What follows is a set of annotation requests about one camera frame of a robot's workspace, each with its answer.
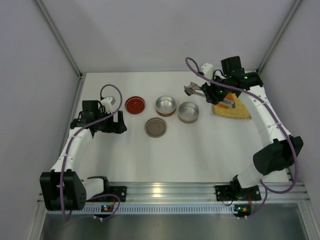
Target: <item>metal container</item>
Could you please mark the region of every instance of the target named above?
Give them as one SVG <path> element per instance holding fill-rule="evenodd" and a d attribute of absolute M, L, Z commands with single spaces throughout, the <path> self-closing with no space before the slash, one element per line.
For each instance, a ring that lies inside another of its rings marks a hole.
<path fill-rule="evenodd" d="M 163 117 L 171 116 L 176 111 L 176 101 L 171 96 L 161 96 L 155 102 L 155 110 Z"/>
<path fill-rule="evenodd" d="M 199 108 L 193 102 L 184 102 L 179 107 L 178 117 L 182 122 L 192 124 L 199 117 Z"/>
<path fill-rule="evenodd" d="M 144 126 L 146 134 L 152 138 L 160 138 L 167 131 L 167 124 L 164 120 L 158 117 L 149 119 Z"/>

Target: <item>red lid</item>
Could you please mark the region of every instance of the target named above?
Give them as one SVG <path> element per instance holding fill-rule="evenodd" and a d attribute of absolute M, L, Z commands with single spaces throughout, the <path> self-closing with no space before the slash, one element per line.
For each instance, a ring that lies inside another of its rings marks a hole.
<path fill-rule="evenodd" d="M 145 100 L 139 96 L 132 96 L 125 102 L 125 109 L 130 114 L 140 114 L 146 107 Z"/>

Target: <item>metal extrusion rail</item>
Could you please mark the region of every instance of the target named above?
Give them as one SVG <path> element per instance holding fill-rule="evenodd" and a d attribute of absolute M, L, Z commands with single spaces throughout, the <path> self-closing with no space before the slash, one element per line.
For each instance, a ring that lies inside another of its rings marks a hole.
<path fill-rule="evenodd" d="M 112 182 L 112 186 L 127 186 L 126 202 L 122 202 L 116 214 L 233 214 L 234 204 L 246 204 L 246 201 L 237 201 L 226 207 L 216 199 L 214 186 L 224 183 L 142 183 L 142 182 Z M 270 183 L 275 190 L 282 190 L 290 183 Z M 265 190 L 259 186 L 261 195 Z M 303 183 L 298 183 L 287 194 L 269 193 L 267 204 L 279 203 L 306 203 L 309 196 Z M 42 195 L 39 195 L 39 204 L 43 204 Z M 102 206 L 109 202 L 88 202 L 81 211 L 74 214 L 110 214 L 103 212 Z M 48 214 L 59 214 L 59 211 L 50 211 Z"/>

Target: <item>cable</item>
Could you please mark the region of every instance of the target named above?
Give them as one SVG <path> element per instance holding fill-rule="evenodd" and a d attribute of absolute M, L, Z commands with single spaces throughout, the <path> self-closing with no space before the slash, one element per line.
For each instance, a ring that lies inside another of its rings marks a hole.
<path fill-rule="evenodd" d="M 70 139 L 68 145 L 66 146 L 66 150 L 65 150 L 65 156 L 63 158 L 63 162 L 62 162 L 62 168 L 61 168 L 61 174 L 60 174 L 60 204 L 61 204 L 61 211 L 62 211 L 62 217 L 64 219 L 65 222 L 68 222 L 70 217 L 71 217 L 71 214 L 72 214 L 72 211 L 70 211 L 68 217 L 66 216 L 66 209 L 65 209 L 65 201 L 64 201 L 64 188 L 63 188 L 63 185 L 64 185 L 64 174 L 65 174 L 65 168 L 66 168 L 66 162 L 67 162 L 67 157 L 68 157 L 68 153 L 69 153 L 69 150 L 70 150 L 70 147 L 71 147 L 71 144 L 74 140 L 74 137 L 77 136 L 82 130 L 88 128 L 88 127 L 91 127 L 92 125 L 94 124 L 97 124 L 97 123 L 100 123 L 102 121 L 105 121 L 106 119 L 108 118 L 111 118 L 113 115 L 115 115 L 121 108 L 122 106 L 122 102 L 123 102 L 123 97 L 122 97 L 122 94 L 119 90 L 119 88 L 117 88 L 115 85 L 113 84 L 106 84 L 104 85 L 101 90 L 100 90 L 100 96 L 102 96 L 102 91 L 104 88 L 106 87 L 113 87 L 115 88 L 119 95 L 120 95 L 120 104 L 118 106 L 118 108 L 113 112 L 111 113 L 110 115 L 106 116 L 106 117 L 103 117 L 97 121 L 93 121 L 85 126 L 83 126 L 82 128 L 80 128 L 75 134 L 74 136 Z"/>
<path fill-rule="evenodd" d="M 81 114 L 83 113 L 83 111 L 80 111 L 78 114 L 78 119 L 80 118 Z"/>
<path fill-rule="evenodd" d="M 251 201 L 251 195 L 250 195 L 250 194 L 248 195 L 248 200 L 249 200 L 249 207 L 251 208 L 251 206 L 252 206 L 252 201 Z"/>
<path fill-rule="evenodd" d="M 191 67 L 189 61 L 193 62 L 195 64 L 195 67 L 197 69 L 197 71 Z M 229 86 L 229 85 L 226 85 L 226 84 L 223 84 L 223 83 L 220 83 L 220 82 L 216 82 L 216 81 L 213 81 L 207 77 L 205 77 L 203 75 L 202 72 L 200 72 L 200 69 L 199 69 L 199 66 L 197 64 L 197 62 L 192 59 L 191 57 L 186 57 L 185 58 L 185 63 L 186 65 L 188 66 L 188 68 L 195 74 L 197 75 L 198 77 L 208 81 L 209 83 L 211 84 L 214 84 L 214 85 L 217 85 L 219 87 L 223 87 L 223 88 L 227 88 L 227 89 L 231 89 L 231 90 L 234 90 L 234 91 L 238 91 L 238 92 L 242 92 L 242 93 L 245 93 L 245 94 L 248 94 L 250 95 L 251 97 L 254 97 L 255 99 L 257 99 L 260 103 L 262 103 L 262 105 L 267 109 L 267 111 L 270 113 L 271 117 L 273 118 L 274 122 L 277 124 L 278 128 L 280 129 L 281 133 L 283 134 L 283 136 L 285 137 L 285 139 L 287 140 L 288 144 L 289 144 L 289 147 L 290 147 L 290 150 L 292 152 L 292 156 L 293 156 L 293 160 L 294 160 L 294 170 L 295 170 L 295 177 L 294 177 L 294 180 L 292 181 L 292 184 L 286 189 L 286 190 L 283 190 L 283 191 L 276 191 L 276 190 L 273 190 L 273 189 L 270 189 L 269 187 L 267 187 L 264 182 L 261 180 L 261 185 L 269 190 L 270 192 L 272 193 L 275 193 L 275 194 L 285 194 L 285 193 L 288 193 L 290 192 L 294 187 L 295 185 L 297 184 L 297 181 L 298 181 L 298 176 L 299 176 L 299 165 L 298 165 L 298 160 L 297 160 L 297 154 L 296 154 L 296 151 L 295 151 L 295 148 L 294 148 L 294 145 L 292 144 L 288 134 L 286 133 L 286 131 L 284 130 L 284 128 L 282 127 L 282 124 L 279 122 L 279 120 L 277 119 L 277 117 L 275 116 L 275 114 L 273 113 L 273 111 L 271 110 L 271 108 L 265 104 L 265 101 L 263 101 L 260 97 L 258 97 L 257 95 L 255 95 L 254 93 L 252 92 L 249 92 L 247 90 L 244 90 L 244 89 L 241 89 L 241 88 L 238 88 L 238 87 L 234 87 L 234 86 Z"/>
<path fill-rule="evenodd" d="M 219 71 L 223 77 L 226 77 L 226 75 L 224 75 L 224 73 L 220 69 L 216 69 L 213 72 L 213 78 L 215 78 L 215 74 L 216 74 L 217 71 Z"/>
<path fill-rule="evenodd" d="M 231 204 L 234 203 L 234 200 L 232 199 L 232 201 L 230 203 L 228 203 L 228 204 L 225 204 L 224 201 L 221 201 L 221 202 L 228 207 L 228 206 L 230 206 Z"/>
<path fill-rule="evenodd" d="M 100 105 L 100 107 L 99 107 L 100 113 L 101 113 L 101 114 L 102 114 L 102 113 L 105 113 L 105 112 L 106 112 L 106 107 L 105 107 L 100 101 L 98 101 L 98 103 L 99 103 L 99 105 Z"/>
<path fill-rule="evenodd" d="M 119 204 L 118 206 L 116 207 L 116 209 L 106 218 L 104 218 L 103 220 L 107 220 L 109 218 L 112 218 L 114 216 L 114 214 L 118 211 L 119 207 L 120 207 L 120 198 L 115 195 L 115 194 L 101 194 L 101 195 L 98 195 L 98 196 L 94 196 L 92 198 L 90 198 L 89 200 L 94 200 L 94 199 L 99 199 L 99 198 L 104 198 L 104 197 L 114 197 L 114 200 L 118 200 Z M 77 217 L 75 220 L 69 222 L 68 224 L 66 224 L 57 234 L 53 235 L 49 229 L 49 221 L 46 223 L 46 230 L 47 230 L 47 233 L 49 235 L 49 237 L 51 239 L 55 238 L 56 236 L 58 236 L 59 234 L 61 234 L 64 230 L 66 230 L 66 228 L 68 228 L 70 225 L 76 223 L 77 221 L 81 220 L 81 219 L 85 219 L 85 218 L 94 218 L 95 216 L 94 215 L 85 215 L 85 216 L 80 216 L 80 217 Z"/>

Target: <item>metal floor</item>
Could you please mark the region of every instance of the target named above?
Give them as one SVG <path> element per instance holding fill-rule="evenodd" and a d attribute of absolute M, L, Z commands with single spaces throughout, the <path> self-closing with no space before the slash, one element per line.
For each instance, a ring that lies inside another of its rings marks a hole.
<path fill-rule="evenodd" d="M 70 222 L 79 217 L 74 215 Z M 61 231 L 62 216 L 50 214 L 44 226 L 41 240 L 308 239 L 297 204 L 267 204 L 248 220 L 229 214 L 117 215 L 103 223 L 86 217 Z"/>

